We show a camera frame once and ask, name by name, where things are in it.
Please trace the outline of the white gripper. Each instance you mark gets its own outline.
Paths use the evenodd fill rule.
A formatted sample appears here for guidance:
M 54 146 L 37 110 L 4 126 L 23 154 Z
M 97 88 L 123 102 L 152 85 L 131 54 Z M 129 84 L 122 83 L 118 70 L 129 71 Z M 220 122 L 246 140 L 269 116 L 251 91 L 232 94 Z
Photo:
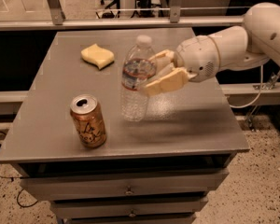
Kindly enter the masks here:
M 220 59 L 217 46 L 212 38 L 198 35 L 183 41 L 176 49 L 178 65 L 163 77 L 158 77 L 142 86 L 142 93 L 148 97 L 177 91 L 189 82 L 189 73 L 194 75 L 192 82 L 202 82 L 213 78 L 218 72 Z M 175 52 L 165 49 L 148 60 L 154 62 L 156 73 L 175 61 Z

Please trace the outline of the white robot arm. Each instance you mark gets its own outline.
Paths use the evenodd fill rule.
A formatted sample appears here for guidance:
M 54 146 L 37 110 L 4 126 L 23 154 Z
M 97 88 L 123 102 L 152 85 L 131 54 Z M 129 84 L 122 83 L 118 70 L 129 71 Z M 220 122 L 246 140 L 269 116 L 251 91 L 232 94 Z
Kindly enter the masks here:
M 243 24 L 183 41 L 175 51 L 157 54 L 157 74 L 141 86 L 150 97 L 203 82 L 225 70 L 242 71 L 273 60 L 280 67 L 280 6 L 260 3 L 244 14 Z

